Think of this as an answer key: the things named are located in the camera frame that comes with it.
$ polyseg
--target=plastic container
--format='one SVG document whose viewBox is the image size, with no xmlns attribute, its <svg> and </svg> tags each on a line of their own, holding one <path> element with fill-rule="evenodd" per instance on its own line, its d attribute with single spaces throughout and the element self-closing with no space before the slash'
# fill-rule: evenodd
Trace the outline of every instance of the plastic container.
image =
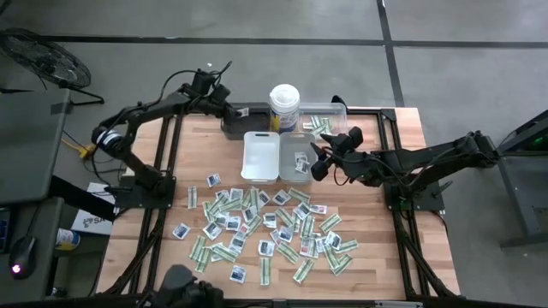
<svg viewBox="0 0 548 308">
<path fill-rule="evenodd" d="M 310 146 L 314 142 L 314 135 L 311 133 L 282 133 L 280 136 L 280 179 L 286 184 L 303 185 L 312 181 L 310 169 L 307 174 L 295 170 L 295 153 L 305 152 L 308 162 L 312 167 L 318 160 L 314 149 Z"/>
<path fill-rule="evenodd" d="M 271 94 L 271 131 L 293 132 L 299 121 L 301 96 L 292 85 L 279 85 Z"/>
<path fill-rule="evenodd" d="M 310 133 L 311 130 L 303 128 L 303 123 L 311 122 L 311 116 L 318 116 L 320 119 L 330 119 L 331 134 L 348 133 L 346 110 L 346 106 L 341 103 L 301 103 L 299 107 L 299 123 L 296 131 Z"/>
<path fill-rule="evenodd" d="M 243 136 L 241 177 L 249 184 L 274 184 L 280 167 L 280 135 L 247 132 Z"/>
</svg>

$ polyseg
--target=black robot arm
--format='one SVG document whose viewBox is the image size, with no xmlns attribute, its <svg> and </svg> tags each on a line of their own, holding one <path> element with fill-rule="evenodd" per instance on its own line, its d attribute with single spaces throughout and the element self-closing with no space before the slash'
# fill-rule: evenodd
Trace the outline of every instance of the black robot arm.
<svg viewBox="0 0 548 308">
<path fill-rule="evenodd" d="M 468 133 L 454 141 L 417 151 L 357 151 L 363 142 L 361 130 L 352 128 L 348 135 L 322 134 L 330 146 L 312 144 L 319 160 L 311 167 L 313 177 L 321 181 L 332 164 L 344 171 L 350 183 L 379 187 L 387 183 L 398 186 L 407 196 L 422 191 L 429 184 L 468 167 L 488 168 L 495 165 L 498 154 L 488 136 Z"/>
<path fill-rule="evenodd" d="M 183 84 L 165 99 L 124 108 L 117 115 L 102 121 L 93 129 L 92 142 L 99 149 L 123 161 L 132 169 L 136 184 L 146 189 L 151 195 L 161 197 L 166 194 L 169 179 L 165 179 L 159 170 L 144 164 L 131 152 L 137 129 L 141 124 L 149 121 L 185 116 L 191 112 L 214 115 L 217 118 L 223 118 L 225 122 L 241 116 L 241 113 L 233 109 L 225 100 L 230 95 L 230 90 L 221 84 L 216 84 L 216 81 L 215 74 L 197 71 L 192 85 Z M 125 135 L 114 129 L 122 124 L 127 124 Z"/>
</svg>

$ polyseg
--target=wooden table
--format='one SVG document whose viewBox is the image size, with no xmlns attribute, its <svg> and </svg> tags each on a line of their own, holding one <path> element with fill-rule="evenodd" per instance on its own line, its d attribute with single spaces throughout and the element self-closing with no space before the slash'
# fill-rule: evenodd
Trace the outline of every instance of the wooden table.
<svg viewBox="0 0 548 308">
<path fill-rule="evenodd" d="M 425 147 L 418 110 L 400 108 L 396 109 L 396 115 L 402 147 L 409 150 Z M 161 121 L 154 121 L 143 125 L 139 130 L 133 151 L 145 163 L 153 162 L 160 126 Z M 363 132 L 364 142 L 360 150 L 380 149 L 378 127 L 374 117 L 352 115 L 348 118 L 348 127 L 353 126 L 360 127 Z M 195 262 L 191 261 L 188 255 L 196 237 L 205 236 L 202 228 L 206 225 L 206 219 L 201 203 L 213 200 L 215 192 L 219 190 L 249 187 L 240 176 L 242 154 L 243 141 L 227 140 L 219 129 L 219 120 L 203 115 L 189 115 L 183 119 L 175 169 L 176 197 L 165 222 L 156 287 L 159 287 L 165 272 L 172 264 L 185 264 L 191 270 L 195 268 Z M 209 189 L 206 177 L 215 173 L 221 175 L 222 183 Z M 340 181 L 343 180 L 343 172 L 339 172 L 339 178 Z M 198 187 L 199 206 L 194 210 L 187 209 L 189 186 Z M 280 189 L 289 190 L 288 186 L 280 182 L 260 188 L 266 190 L 271 197 Z M 292 264 L 279 252 L 275 252 L 272 259 L 271 285 L 261 287 L 258 243 L 259 240 L 271 239 L 271 229 L 261 226 L 247 239 L 244 250 L 235 263 L 247 270 L 245 284 L 229 280 L 233 264 L 226 261 L 209 264 L 204 274 L 194 272 L 194 275 L 223 289 L 225 298 L 230 299 L 404 299 L 394 225 L 391 214 L 385 209 L 383 190 L 364 187 L 358 183 L 338 187 L 331 174 L 322 182 L 297 188 L 312 195 L 312 204 L 329 206 L 326 216 L 315 215 L 314 232 L 319 232 L 319 224 L 325 218 L 338 213 L 342 222 L 335 226 L 334 231 L 342 236 L 343 241 L 357 239 L 360 243 L 359 249 L 349 253 L 354 260 L 342 274 L 335 277 L 329 270 L 325 256 L 320 254 L 308 278 L 299 286 L 292 278 L 305 258 L 301 257 L 296 264 Z M 285 208 L 292 210 L 297 204 L 291 200 Z M 276 208 L 277 206 L 270 202 L 263 208 L 262 213 L 274 212 Z M 143 210 L 128 210 L 114 222 L 98 282 L 98 292 L 110 287 L 134 256 L 142 217 Z M 426 261 L 448 288 L 458 293 L 450 246 L 443 224 L 438 217 L 429 212 L 418 212 L 416 220 Z M 171 233 L 180 222 L 185 222 L 192 228 L 185 240 L 178 240 Z M 228 246 L 233 234 L 224 230 L 215 242 L 222 241 Z M 294 237 L 291 246 L 297 252 L 300 244 L 300 238 Z M 409 264 L 415 290 L 419 292 L 416 267 L 414 262 Z M 140 288 L 146 279 L 147 269 L 148 258 L 141 273 Z"/>
</svg>

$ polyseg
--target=concrete floor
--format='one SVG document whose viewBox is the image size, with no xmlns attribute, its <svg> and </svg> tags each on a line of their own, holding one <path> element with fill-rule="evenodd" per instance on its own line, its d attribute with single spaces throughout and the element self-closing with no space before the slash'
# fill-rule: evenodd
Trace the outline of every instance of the concrete floor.
<svg viewBox="0 0 548 308">
<path fill-rule="evenodd" d="M 548 2 L 543 0 L 384 2 L 393 39 L 548 40 Z M 0 27 L 9 26 L 52 35 L 383 39 L 374 0 L 15 0 L 0 17 Z M 383 46 L 63 45 L 90 68 L 87 90 L 107 101 L 78 108 L 68 118 L 66 130 L 82 142 L 121 107 L 156 98 L 172 72 L 207 63 L 221 68 L 228 60 L 234 64 L 223 83 L 232 90 L 233 102 L 265 101 L 269 90 L 284 82 L 294 84 L 307 102 L 327 102 L 338 94 L 350 105 L 395 106 Z M 478 129 L 498 143 L 548 106 L 548 49 L 395 48 L 395 59 L 405 106 L 419 108 L 429 145 Z M 35 76 L 1 57 L 0 68 L 0 86 L 41 89 Z M 56 173 L 81 187 L 93 180 L 65 148 Z M 454 185 L 444 192 L 446 220 L 462 294 L 547 306 L 546 247 L 498 247 L 500 240 L 520 235 L 498 170 L 464 170 L 450 179 Z M 63 278 L 71 295 L 89 292 L 94 278 L 89 269 L 99 257 L 70 261 L 70 275 Z"/>
</svg>

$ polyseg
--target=white canister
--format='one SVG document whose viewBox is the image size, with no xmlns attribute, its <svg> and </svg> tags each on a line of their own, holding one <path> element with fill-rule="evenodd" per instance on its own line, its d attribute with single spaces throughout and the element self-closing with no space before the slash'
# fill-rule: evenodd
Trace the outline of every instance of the white canister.
<svg viewBox="0 0 548 308">
<path fill-rule="evenodd" d="M 278 85 L 271 91 L 271 131 L 293 132 L 299 122 L 299 91 L 292 85 Z"/>
</svg>

